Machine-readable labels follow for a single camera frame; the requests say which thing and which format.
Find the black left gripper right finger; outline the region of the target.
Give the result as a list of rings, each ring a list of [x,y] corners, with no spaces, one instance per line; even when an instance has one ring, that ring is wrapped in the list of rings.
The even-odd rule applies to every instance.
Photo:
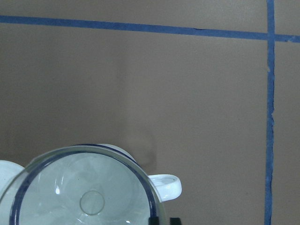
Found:
[[[170,225],[181,225],[181,219],[179,217],[171,217]]]

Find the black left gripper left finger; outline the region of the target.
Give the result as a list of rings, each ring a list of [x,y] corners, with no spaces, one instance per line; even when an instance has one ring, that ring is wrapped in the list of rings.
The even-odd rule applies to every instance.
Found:
[[[148,225],[160,225],[159,217],[150,217],[148,219]]]

